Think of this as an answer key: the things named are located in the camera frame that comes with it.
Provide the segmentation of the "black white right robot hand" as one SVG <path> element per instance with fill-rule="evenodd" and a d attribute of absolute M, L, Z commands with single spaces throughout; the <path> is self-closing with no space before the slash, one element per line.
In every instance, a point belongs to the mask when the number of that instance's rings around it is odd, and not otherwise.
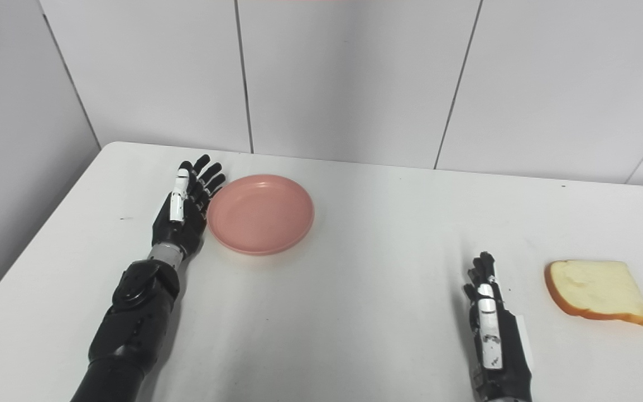
<path fill-rule="evenodd" d="M 483 251 L 467 270 L 463 291 L 469 300 L 469 326 L 476 365 L 471 373 L 478 401 L 531 401 L 531 367 L 525 323 L 505 306 L 495 258 Z"/>

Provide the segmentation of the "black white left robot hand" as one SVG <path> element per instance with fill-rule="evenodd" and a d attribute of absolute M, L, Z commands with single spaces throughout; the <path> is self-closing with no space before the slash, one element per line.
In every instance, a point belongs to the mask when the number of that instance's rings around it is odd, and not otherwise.
<path fill-rule="evenodd" d="M 210 203 L 224 183 L 221 163 L 212 162 L 209 155 L 195 163 L 182 162 L 153 222 L 151 245 L 166 243 L 178 247 L 184 257 L 194 254 L 202 243 Z"/>

